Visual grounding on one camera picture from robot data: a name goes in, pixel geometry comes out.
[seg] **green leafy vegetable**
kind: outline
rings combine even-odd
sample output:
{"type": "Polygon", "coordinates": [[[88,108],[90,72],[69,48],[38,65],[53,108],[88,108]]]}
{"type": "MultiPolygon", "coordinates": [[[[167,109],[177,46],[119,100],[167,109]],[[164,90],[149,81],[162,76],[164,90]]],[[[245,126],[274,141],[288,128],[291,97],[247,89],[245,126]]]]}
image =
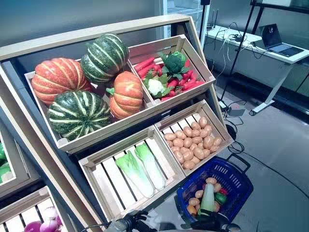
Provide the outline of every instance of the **green leafy vegetable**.
{"type": "Polygon", "coordinates": [[[184,67],[185,56],[180,52],[170,53],[168,56],[162,52],[158,53],[162,58],[165,66],[162,68],[162,73],[169,73],[171,77],[176,77],[178,80],[182,80],[183,77],[181,74],[184,74],[189,71],[188,67],[184,67]]]}
{"type": "Polygon", "coordinates": [[[164,189],[165,180],[162,177],[162,174],[158,168],[158,165],[155,161],[154,156],[151,151],[148,149],[147,145],[143,143],[140,146],[137,146],[134,150],[136,156],[142,161],[145,169],[150,177],[150,180],[154,184],[154,187],[157,190],[164,189]]]}
{"type": "Polygon", "coordinates": [[[144,168],[130,151],[124,156],[116,159],[116,165],[127,175],[132,183],[138,188],[142,195],[151,198],[154,195],[154,188],[144,171],[144,168]]]}
{"type": "Polygon", "coordinates": [[[143,83],[154,98],[162,98],[171,91],[171,87],[167,88],[167,74],[163,74],[160,77],[153,77],[152,70],[150,70],[146,74],[143,83]]]}

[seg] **black cable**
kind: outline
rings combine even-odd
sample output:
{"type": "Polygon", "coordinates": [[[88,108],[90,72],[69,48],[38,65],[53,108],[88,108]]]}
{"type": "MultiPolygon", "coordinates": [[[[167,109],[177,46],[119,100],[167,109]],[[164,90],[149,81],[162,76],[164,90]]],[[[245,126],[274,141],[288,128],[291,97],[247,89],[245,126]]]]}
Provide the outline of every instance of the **black cable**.
{"type": "Polygon", "coordinates": [[[86,230],[88,230],[90,228],[93,228],[93,227],[99,227],[99,226],[106,226],[106,227],[108,227],[108,225],[109,224],[104,223],[104,224],[97,224],[97,225],[88,226],[85,229],[83,229],[81,232],[84,232],[84,231],[86,231],[86,230]]]}

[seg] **floor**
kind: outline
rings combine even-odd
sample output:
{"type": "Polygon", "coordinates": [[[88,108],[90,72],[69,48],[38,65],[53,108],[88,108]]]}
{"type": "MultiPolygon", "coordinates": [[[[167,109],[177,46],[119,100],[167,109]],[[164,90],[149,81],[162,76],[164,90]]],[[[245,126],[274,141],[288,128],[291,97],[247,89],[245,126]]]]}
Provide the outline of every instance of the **floor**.
{"type": "MultiPolygon", "coordinates": [[[[217,94],[226,81],[221,75],[217,83],[217,94]]],[[[298,118],[269,106],[255,116],[249,111],[260,103],[245,91],[229,89],[224,101],[246,100],[246,111],[241,117],[244,125],[238,126],[237,141],[245,151],[281,172],[295,184],[309,193],[309,125],[298,118]]],[[[235,124],[237,118],[231,119],[235,124]]],[[[226,149],[220,157],[227,158],[226,149]]],[[[254,159],[242,154],[250,164],[247,176],[254,185],[254,191],[236,216],[234,223],[244,232],[307,232],[309,231],[309,201],[293,185],[254,159]]],[[[186,229],[179,215],[172,193],[161,204],[150,211],[148,224],[156,229],[186,229]]]]}

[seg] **wooden slat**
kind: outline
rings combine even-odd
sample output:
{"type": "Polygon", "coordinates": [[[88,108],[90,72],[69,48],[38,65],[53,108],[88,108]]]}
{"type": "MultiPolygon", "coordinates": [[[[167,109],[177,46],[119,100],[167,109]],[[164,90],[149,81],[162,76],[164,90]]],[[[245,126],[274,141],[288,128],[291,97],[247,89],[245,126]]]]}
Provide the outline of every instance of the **wooden slat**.
{"type": "Polygon", "coordinates": [[[189,20],[190,17],[185,15],[168,14],[50,35],[0,47],[0,60],[42,51],[48,48],[94,39],[104,33],[125,33],[134,30],[159,27],[172,23],[186,22],[189,20]]]}

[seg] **pumpkin stem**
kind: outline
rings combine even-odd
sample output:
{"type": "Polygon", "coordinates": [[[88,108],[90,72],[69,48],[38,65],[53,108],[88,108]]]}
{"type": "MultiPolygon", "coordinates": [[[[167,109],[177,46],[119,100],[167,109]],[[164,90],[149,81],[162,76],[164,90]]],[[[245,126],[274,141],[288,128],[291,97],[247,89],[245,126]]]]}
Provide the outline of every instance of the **pumpkin stem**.
{"type": "Polygon", "coordinates": [[[111,95],[114,95],[115,89],[114,88],[106,88],[106,92],[108,92],[111,95]]]}

